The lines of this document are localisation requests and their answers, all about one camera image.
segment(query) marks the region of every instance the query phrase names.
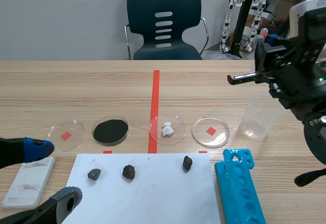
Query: white cotton ball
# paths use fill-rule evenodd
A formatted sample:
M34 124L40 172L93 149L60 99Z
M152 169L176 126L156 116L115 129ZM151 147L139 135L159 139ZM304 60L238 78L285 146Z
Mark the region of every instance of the white cotton ball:
M165 122L163 127L165 127L165 126L171 126L172 127L172 122Z
M171 136L173 134L173 132L174 132L174 130L173 130L173 128L171 126L166 126L162 130L163 136Z

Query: black pole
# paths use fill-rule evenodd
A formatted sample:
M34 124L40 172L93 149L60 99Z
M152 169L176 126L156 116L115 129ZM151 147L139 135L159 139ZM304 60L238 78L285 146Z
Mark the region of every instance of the black pole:
M241 6L238 21L236 23L236 28L234 31L233 41L231 45L230 54L236 55L241 57L240 51L240 44L243 35L243 30L245 29L247 17L251 8L252 0L245 0Z

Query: robot frame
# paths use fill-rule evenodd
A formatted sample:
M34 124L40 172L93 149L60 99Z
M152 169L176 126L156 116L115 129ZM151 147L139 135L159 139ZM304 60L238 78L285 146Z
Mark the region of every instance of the robot frame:
M221 44L220 44L221 53L227 53L230 50L230 47L228 46L228 39L232 33L232 31L230 31L232 10L234 7L241 7L244 1L246 0L229 0L226 15L225 15L225 20L223 23L223 31L221 34ZM260 26L260 21L261 21L261 14L266 7L266 0L252 0L251 6L256 7L257 10L255 12L254 21L251 25L249 39L244 44L244 49L247 50L248 52L252 51L251 45L254 42L255 36L257 35L257 30Z

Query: chair backrest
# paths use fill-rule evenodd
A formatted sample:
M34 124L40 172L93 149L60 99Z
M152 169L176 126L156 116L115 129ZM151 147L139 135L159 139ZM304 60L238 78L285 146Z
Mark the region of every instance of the chair backrest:
M127 0L127 11L130 31L143 35L143 47L173 45L183 42L183 31L199 24L201 0ZM166 35L171 38L155 39Z

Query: black chair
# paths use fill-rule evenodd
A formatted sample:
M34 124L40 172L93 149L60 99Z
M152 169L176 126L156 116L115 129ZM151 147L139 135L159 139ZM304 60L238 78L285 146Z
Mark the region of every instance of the black chair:
M129 24L125 26L125 34L129 59L127 27L144 37L144 45L134 54L134 60L201 60L200 54L209 39L201 9L201 0L127 0ZM197 26L201 19L207 38L199 54L182 40L182 33Z

